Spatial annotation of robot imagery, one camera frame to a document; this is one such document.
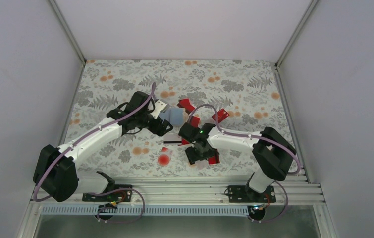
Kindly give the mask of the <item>beige leather card holder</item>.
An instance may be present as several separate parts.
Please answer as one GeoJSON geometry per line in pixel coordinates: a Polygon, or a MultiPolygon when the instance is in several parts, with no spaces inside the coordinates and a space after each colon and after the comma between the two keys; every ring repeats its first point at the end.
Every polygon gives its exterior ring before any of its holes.
{"type": "Polygon", "coordinates": [[[184,108],[169,108],[164,112],[160,112],[159,117],[168,121],[172,126],[182,126],[188,114],[184,108]]]}

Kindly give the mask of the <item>red stripe card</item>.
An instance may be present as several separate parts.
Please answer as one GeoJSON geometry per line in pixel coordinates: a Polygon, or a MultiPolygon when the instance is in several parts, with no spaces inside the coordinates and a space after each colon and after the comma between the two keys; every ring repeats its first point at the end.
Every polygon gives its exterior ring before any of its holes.
{"type": "Polygon", "coordinates": [[[212,156],[212,157],[208,158],[207,161],[208,161],[209,165],[219,164],[220,163],[220,159],[219,159],[218,156],[212,156]]]}
{"type": "Polygon", "coordinates": [[[199,126],[199,123],[200,123],[200,118],[199,117],[196,117],[196,116],[192,116],[189,123],[193,126],[193,127],[198,127],[199,126]]]}
{"type": "Polygon", "coordinates": [[[187,114],[190,114],[195,109],[188,98],[179,100],[177,106],[183,108],[187,114]]]}

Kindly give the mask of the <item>red VIP card small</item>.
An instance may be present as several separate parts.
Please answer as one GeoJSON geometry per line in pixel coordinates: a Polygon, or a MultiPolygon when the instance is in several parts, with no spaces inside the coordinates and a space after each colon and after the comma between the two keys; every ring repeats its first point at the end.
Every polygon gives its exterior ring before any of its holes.
{"type": "Polygon", "coordinates": [[[226,118],[230,116],[230,113],[226,111],[225,109],[220,109],[216,114],[212,115],[211,118],[213,121],[217,121],[218,123],[221,123],[226,118]]]}

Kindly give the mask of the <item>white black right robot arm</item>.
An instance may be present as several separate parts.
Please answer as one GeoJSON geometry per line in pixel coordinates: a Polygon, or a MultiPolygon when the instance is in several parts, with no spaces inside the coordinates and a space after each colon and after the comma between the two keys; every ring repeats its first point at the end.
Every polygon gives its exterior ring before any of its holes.
{"type": "Polygon", "coordinates": [[[248,132],[219,128],[206,123],[195,127],[183,124],[178,135],[191,144],[185,153],[190,164],[208,161],[219,155],[221,149],[252,153],[259,167],[252,173],[245,188],[246,198],[257,202],[265,190],[276,181],[284,181],[293,161],[297,161],[295,148],[272,127],[261,132],[248,132]]]}

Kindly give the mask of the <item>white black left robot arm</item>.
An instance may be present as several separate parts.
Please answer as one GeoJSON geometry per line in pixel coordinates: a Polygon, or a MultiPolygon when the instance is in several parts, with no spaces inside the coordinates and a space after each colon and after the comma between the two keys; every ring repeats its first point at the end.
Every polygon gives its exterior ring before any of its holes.
{"type": "Polygon", "coordinates": [[[78,172],[78,167],[106,144],[132,134],[135,129],[146,129],[157,136],[167,134],[173,126],[159,117],[165,109],[166,103],[137,91],[129,102],[109,111],[97,125],[76,139],[57,147],[45,146],[33,176],[33,200],[41,202],[53,198],[63,202],[75,193],[88,193],[103,201],[110,200],[114,196],[114,180],[101,171],[78,172]]]}

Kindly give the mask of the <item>white floral card lower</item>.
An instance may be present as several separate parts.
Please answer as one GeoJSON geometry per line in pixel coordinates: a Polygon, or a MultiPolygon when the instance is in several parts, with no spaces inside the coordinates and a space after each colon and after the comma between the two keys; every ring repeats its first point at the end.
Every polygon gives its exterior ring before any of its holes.
{"type": "Polygon", "coordinates": [[[202,160],[202,161],[196,161],[194,164],[190,165],[191,168],[197,169],[197,170],[202,170],[208,166],[208,161],[207,160],[202,160]]]}

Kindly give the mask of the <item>red VIP card centre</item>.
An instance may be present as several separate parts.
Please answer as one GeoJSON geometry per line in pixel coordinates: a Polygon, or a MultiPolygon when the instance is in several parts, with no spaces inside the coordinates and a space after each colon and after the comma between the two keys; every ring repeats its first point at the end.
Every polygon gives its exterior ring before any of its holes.
{"type": "Polygon", "coordinates": [[[184,138],[181,139],[181,144],[182,145],[187,145],[189,144],[189,142],[187,140],[185,140],[184,138]]]}

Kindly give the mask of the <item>white card black stripe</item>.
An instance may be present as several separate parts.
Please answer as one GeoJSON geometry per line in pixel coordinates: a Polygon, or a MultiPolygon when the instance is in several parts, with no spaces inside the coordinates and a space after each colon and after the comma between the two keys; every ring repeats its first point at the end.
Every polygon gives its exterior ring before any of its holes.
{"type": "Polygon", "coordinates": [[[168,133],[163,137],[164,144],[181,144],[182,138],[176,133],[168,133]]]}

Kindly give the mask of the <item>white card red circle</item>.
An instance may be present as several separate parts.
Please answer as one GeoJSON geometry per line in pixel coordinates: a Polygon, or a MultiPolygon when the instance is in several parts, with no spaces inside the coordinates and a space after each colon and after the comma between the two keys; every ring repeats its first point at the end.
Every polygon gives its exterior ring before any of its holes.
{"type": "Polygon", "coordinates": [[[167,147],[162,147],[159,156],[158,156],[158,164],[160,166],[166,166],[169,164],[171,160],[171,156],[173,154],[173,150],[167,148],[167,147]]]}

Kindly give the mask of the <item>floral patterned table mat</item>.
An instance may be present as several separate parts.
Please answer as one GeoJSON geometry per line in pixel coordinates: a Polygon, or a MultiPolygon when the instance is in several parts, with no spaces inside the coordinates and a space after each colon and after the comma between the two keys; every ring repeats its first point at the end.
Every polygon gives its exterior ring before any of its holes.
{"type": "MultiPolygon", "coordinates": [[[[91,59],[86,62],[66,141],[98,124],[107,112],[128,102],[136,91],[149,93],[175,107],[188,99],[199,107],[195,116],[208,123],[213,110],[229,116],[221,126],[240,131],[275,128],[292,142],[274,73],[265,60],[91,59]]],[[[220,163],[198,169],[185,148],[171,145],[170,158],[160,157],[164,140],[142,130],[107,143],[84,160],[79,172],[102,171],[112,177],[198,177],[250,175],[258,164],[250,152],[222,149],[220,163]]]]}

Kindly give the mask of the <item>aluminium rail frame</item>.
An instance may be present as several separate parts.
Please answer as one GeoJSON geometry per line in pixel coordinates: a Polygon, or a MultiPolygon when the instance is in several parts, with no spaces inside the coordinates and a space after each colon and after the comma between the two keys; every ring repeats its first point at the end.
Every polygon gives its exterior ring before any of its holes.
{"type": "MultiPolygon", "coordinates": [[[[176,177],[135,178],[129,180],[133,192],[130,202],[139,205],[144,200],[147,205],[218,205],[228,204],[231,199],[239,198],[236,204],[246,204],[246,195],[239,195],[238,186],[245,185],[241,177],[197,179],[176,177]]],[[[295,178],[274,183],[273,188],[264,192],[262,198],[271,205],[314,205],[325,203],[319,184],[309,184],[295,178]]]]}

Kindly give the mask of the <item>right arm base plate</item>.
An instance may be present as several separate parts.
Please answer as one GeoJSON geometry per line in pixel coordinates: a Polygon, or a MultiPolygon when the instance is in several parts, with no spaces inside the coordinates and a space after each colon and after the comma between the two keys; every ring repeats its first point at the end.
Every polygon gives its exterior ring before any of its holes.
{"type": "Polygon", "coordinates": [[[258,193],[244,185],[230,185],[224,192],[230,203],[273,203],[276,202],[273,186],[268,186],[263,193],[258,193]]]}

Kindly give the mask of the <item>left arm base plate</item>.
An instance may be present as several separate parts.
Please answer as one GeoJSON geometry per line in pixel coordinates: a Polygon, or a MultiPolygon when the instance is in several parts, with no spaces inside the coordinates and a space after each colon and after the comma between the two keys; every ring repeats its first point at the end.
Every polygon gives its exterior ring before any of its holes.
{"type": "MultiPolygon", "coordinates": [[[[111,192],[116,189],[123,189],[123,188],[130,188],[132,189],[132,185],[128,184],[115,184],[108,188],[106,188],[103,193],[111,192]]],[[[82,201],[84,202],[130,202],[131,201],[131,194],[130,190],[122,190],[119,192],[113,192],[104,196],[96,196],[90,195],[88,193],[84,193],[82,196],[82,201]]]]}

